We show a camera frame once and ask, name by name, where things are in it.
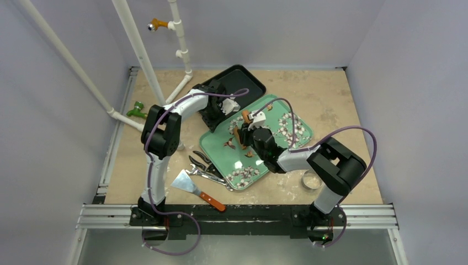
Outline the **green floral tray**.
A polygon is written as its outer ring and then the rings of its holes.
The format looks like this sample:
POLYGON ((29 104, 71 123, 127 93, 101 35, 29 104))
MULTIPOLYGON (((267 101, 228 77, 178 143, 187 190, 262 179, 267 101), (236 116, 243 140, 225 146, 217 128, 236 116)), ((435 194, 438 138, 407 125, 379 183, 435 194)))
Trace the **green floral tray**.
MULTIPOLYGON (((266 116, 264 126, 272 131, 275 142, 288 148, 292 142, 299 148, 308 144, 313 130, 295 114, 295 139, 292 137, 292 118, 289 106, 282 100, 269 104, 262 110, 266 116)), ((214 132, 206 132, 199 141, 201 149, 212 161, 216 169, 235 190, 244 190, 269 172, 256 152, 248 147, 240 147, 233 134, 244 120, 240 112, 227 118, 214 132)))

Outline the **black plastic tray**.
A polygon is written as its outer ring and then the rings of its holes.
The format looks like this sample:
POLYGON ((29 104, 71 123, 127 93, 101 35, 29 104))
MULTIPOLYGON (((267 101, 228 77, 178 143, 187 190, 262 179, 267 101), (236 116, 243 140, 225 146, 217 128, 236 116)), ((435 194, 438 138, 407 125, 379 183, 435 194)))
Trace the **black plastic tray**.
MULTIPOLYGON (((233 65, 214 77, 196 84, 193 88, 216 94, 234 94, 240 89, 247 88, 249 89, 247 95, 236 98, 236 102, 240 105, 241 109, 255 102, 266 92, 266 86, 242 65, 233 65)), ((218 125, 222 123, 222 121, 214 123, 208 122, 207 118, 204 116, 204 109, 200 110, 199 113, 201 114, 203 122, 212 133, 216 130, 218 125)), ((231 113, 226 116, 225 120, 236 114, 237 113, 231 113)))

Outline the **wooden dough roller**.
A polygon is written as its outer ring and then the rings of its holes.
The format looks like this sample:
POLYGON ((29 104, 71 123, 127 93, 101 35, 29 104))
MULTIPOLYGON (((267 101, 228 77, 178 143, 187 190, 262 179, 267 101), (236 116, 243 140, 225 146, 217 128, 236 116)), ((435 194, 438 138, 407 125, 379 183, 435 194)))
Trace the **wooden dough roller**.
POLYGON ((232 134, 235 136, 235 139, 242 150, 245 150, 247 148, 247 146, 243 144, 243 139, 242 139, 241 134, 242 134, 243 129, 248 128, 250 123, 252 122, 252 120, 249 118, 250 113, 251 112, 249 110, 243 110, 242 111, 243 123, 240 126, 236 125, 232 130, 232 134))

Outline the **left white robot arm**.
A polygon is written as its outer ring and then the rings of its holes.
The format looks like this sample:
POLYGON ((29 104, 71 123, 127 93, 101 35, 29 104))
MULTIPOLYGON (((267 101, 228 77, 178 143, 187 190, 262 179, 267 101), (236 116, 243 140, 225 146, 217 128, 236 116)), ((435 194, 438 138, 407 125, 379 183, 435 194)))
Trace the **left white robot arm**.
POLYGON ((141 133, 147 160, 147 176, 137 207, 143 219, 152 226, 164 220, 165 182, 169 160, 180 144, 182 122, 199 113, 211 132, 226 117, 240 108, 235 94, 227 94, 221 84, 197 84, 181 99, 150 108, 141 133))

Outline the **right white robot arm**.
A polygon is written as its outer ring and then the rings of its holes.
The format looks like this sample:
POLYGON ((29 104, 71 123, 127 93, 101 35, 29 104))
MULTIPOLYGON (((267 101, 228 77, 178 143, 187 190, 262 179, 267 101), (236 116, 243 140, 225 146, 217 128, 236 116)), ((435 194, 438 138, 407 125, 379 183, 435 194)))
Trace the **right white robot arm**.
POLYGON ((332 216, 332 210, 368 173, 364 160, 338 140, 328 135, 315 146, 287 149, 279 146, 267 128, 238 130, 239 142, 251 147, 272 173, 312 170, 325 184, 311 204, 310 218, 318 225, 332 216))

